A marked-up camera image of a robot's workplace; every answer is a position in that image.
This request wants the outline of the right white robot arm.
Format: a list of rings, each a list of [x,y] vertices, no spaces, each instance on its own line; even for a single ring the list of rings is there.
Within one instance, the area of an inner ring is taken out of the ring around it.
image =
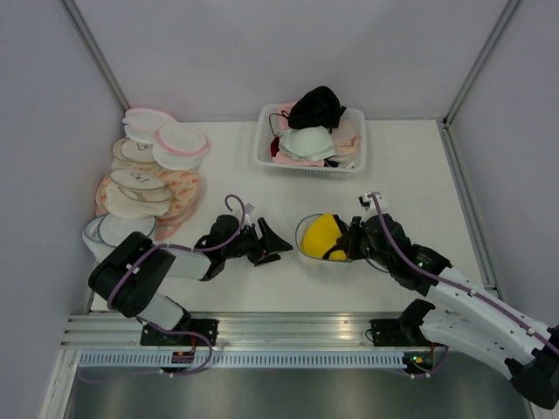
[[[370,259],[418,293],[399,319],[404,342],[453,347],[503,374],[534,405],[556,407],[556,327],[515,310],[467,279],[449,259],[414,244],[388,214],[354,217],[337,243],[349,260]]]

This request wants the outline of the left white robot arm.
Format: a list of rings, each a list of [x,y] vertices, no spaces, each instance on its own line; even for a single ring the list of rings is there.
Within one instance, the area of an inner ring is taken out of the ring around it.
[[[209,281],[224,270],[229,259],[246,258],[260,266],[279,261],[282,253],[292,249],[264,218],[247,224],[223,214],[192,251],[177,244],[158,246],[140,231],[130,233],[94,268],[88,285],[109,309],[145,322],[170,345],[180,346],[195,327],[190,313],[160,292],[164,279]]]

